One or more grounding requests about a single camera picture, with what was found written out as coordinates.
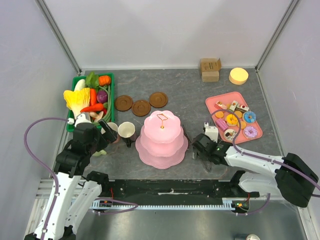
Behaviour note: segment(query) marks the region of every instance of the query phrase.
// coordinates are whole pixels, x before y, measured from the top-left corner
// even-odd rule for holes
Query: purple donut
[[[243,134],[247,139],[254,139],[258,135],[258,131],[255,127],[253,126],[246,126],[243,129]]]

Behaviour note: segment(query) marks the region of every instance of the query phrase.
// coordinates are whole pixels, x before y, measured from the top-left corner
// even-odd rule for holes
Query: cardboard box
[[[209,71],[219,71],[221,69],[220,58],[202,58],[200,62],[201,73]]]
[[[218,82],[219,81],[219,71],[204,71],[201,75],[202,82]]]
[[[220,58],[202,58],[200,61],[202,81],[206,83],[218,82],[220,69],[221,69]]]

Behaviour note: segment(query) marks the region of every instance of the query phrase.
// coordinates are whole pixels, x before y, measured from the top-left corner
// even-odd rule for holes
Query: pink cake stand
[[[145,119],[135,147],[145,164],[167,169],[184,159],[188,140],[177,116],[171,111],[154,111]]]

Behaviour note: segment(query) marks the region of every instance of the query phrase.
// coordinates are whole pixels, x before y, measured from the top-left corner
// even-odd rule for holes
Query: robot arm
[[[40,224],[34,233],[24,238],[25,240],[75,240],[78,227],[92,202],[101,192],[108,191],[108,175],[93,171],[88,174],[82,192],[71,206],[73,193],[90,163],[92,154],[117,140],[117,133],[104,120],[100,120],[99,123],[105,130],[103,134],[87,120],[85,113],[77,117],[73,139],[66,144],[55,160],[54,172],[59,184],[58,194],[55,194],[57,186],[54,183]]]
[[[286,157],[282,157],[265,155],[242,148],[240,148],[241,152],[238,152],[231,143],[225,141],[215,142],[203,133],[199,134],[193,140],[192,147],[193,157],[195,159],[199,157],[204,161],[209,161],[216,165],[223,164],[226,166],[240,167],[258,173],[251,174],[250,176],[248,173],[242,175],[239,179],[239,186],[243,190],[248,192],[248,190],[258,188],[258,192],[260,192],[260,189],[263,189],[263,192],[269,191],[268,193],[272,193],[272,191],[270,191],[272,186],[276,186],[273,193],[276,194],[280,192],[282,197],[288,202],[301,208],[308,206],[315,186],[286,167],[274,164],[273,161],[259,159],[258,157],[277,160],[304,173],[315,182],[319,180],[318,176],[302,159],[292,153],[288,153]]]

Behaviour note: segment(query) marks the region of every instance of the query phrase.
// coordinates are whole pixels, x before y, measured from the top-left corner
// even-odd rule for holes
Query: gold handle
[[[168,120],[169,118],[167,118],[167,116],[164,115],[163,113],[157,114],[156,116],[161,120],[161,127],[160,127],[160,128],[164,129],[164,128],[165,128],[165,126],[164,126],[164,121],[165,121],[165,120]]]

